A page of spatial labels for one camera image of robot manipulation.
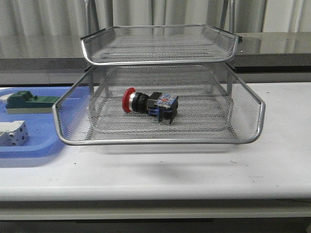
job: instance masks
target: metal mesh letter tray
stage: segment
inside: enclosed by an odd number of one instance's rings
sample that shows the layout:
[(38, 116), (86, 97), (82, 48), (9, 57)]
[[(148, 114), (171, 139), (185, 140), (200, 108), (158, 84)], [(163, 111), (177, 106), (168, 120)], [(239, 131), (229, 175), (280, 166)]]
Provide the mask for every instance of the metal mesh letter tray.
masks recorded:
[[(82, 38), (93, 66), (53, 106), (59, 137), (69, 145), (255, 141), (265, 104), (223, 63), (237, 44), (207, 25), (111, 27)], [(173, 123), (124, 112), (129, 87), (178, 96)]]

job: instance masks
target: white terminal block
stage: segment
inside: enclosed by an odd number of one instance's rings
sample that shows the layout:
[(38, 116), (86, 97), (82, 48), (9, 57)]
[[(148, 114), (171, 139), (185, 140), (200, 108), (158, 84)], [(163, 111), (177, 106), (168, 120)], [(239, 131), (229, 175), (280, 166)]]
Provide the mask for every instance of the white terminal block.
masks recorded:
[(28, 138), (26, 122), (0, 122), (0, 146), (21, 146)]

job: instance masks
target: curtain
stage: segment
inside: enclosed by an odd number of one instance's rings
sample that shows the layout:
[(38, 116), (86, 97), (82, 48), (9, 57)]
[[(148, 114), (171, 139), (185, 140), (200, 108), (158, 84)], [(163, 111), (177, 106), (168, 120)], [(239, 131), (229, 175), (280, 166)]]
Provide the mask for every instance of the curtain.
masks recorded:
[[(86, 35), (84, 0), (0, 0), (0, 36)], [(100, 28), (220, 25), (222, 0), (96, 0)], [(311, 0), (236, 0), (235, 32), (311, 31)], [(228, 14), (225, 25), (228, 30)]]

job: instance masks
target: gray countertop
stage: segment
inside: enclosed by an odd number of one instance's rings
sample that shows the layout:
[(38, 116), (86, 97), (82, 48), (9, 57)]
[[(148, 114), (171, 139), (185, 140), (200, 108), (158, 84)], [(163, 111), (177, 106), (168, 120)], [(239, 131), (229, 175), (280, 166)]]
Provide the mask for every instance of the gray countertop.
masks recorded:
[[(239, 33), (235, 67), (311, 66), (311, 33)], [(0, 37), (0, 70), (84, 69), (79, 36)]]

